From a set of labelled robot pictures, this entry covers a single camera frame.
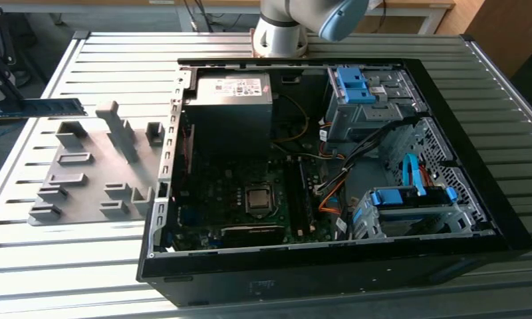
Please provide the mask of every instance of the slotted aluminum profile table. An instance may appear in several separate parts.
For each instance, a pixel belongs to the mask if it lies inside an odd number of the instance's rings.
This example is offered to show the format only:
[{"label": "slotted aluminum profile table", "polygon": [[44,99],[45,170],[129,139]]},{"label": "slotted aluminum profile table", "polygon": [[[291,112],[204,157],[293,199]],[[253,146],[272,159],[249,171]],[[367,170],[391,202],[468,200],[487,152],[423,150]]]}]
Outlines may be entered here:
[{"label": "slotted aluminum profile table", "polygon": [[[356,35],[337,44],[311,37],[309,43],[312,57],[422,59],[532,234],[532,109],[478,45],[416,35]],[[93,105],[115,99],[120,116],[143,128],[165,119],[176,59],[221,56],[251,56],[247,34],[92,33],[71,42],[44,98],[80,98],[88,130],[103,125]],[[0,172],[0,316],[532,318],[532,252],[426,289],[177,309],[136,282],[143,221],[44,227],[25,222],[61,120],[28,120]]]}]

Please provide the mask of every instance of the motherboard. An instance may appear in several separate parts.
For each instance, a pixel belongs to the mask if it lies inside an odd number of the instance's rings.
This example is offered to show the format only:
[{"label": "motherboard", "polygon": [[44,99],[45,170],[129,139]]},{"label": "motherboard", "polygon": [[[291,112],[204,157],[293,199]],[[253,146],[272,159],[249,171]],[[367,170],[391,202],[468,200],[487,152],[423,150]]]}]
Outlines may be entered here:
[{"label": "motherboard", "polygon": [[315,159],[272,157],[195,161],[176,194],[177,251],[313,243],[331,239],[328,216],[316,216]]}]

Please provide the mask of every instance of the open computer tower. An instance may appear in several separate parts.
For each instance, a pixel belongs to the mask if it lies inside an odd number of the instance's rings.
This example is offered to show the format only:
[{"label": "open computer tower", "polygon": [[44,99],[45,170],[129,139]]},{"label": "open computer tower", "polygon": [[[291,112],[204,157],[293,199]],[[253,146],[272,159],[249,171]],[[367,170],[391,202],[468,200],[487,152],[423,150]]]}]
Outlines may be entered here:
[{"label": "open computer tower", "polygon": [[177,306],[440,284],[532,239],[418,60],[180,60],[137,279]]}]

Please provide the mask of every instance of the power supply label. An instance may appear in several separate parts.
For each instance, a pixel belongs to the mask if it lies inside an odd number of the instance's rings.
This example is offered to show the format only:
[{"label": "power supply label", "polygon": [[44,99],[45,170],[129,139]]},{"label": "power supply label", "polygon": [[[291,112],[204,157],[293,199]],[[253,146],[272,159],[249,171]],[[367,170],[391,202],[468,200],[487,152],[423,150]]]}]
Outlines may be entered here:
[{"label": "power supply label", "polygon": [[259,78],[221,78],[213,83],[215,95],[219,96],[260,96],[263,95]]}]

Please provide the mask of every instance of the blue latch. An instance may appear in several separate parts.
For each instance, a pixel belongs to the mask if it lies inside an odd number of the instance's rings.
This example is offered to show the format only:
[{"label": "blue latch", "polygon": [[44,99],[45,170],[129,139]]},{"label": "blue latch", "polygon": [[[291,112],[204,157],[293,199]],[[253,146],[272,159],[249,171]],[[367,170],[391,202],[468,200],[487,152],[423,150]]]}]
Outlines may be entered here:
[{"label": "blue latch", "polygon": [[371,199],[372,199],[373,206],[380,205],[380,198],[376,193],[371,193]]},{"label": "blue latch", "polygon": [[337,68],[337,78],[347,103],[376,103],[376,96],[369,92],[367,79],[359,68]]},{"label": "blue latch", "polygon": [[355,216],[353,216],[353,223],[356,223],[356,220],[359,219],[359,217],[363,215],[363,209],[357,209],[356,210],[356,213],[355,213]]},{"label": "blue latch", "polygon": [[458,201],[458,192],[455,191],[455,189],[452,187],[446,188],[446,193],[450,197],[451,202],[455,203]]},{"label": "blue latch", "polygon": [[412,173],[412,185],[416,186],[418,195],[426,196],[423,177],[420,175],[420,165],[418,164],[416,154],[407,153],[402,162],[402,185],[410,185],[410,173]]},{"label": "blue latch", "polygon": [[383,205],[400,205],[404,202],[398,189],[381,189],[376,192]]}]

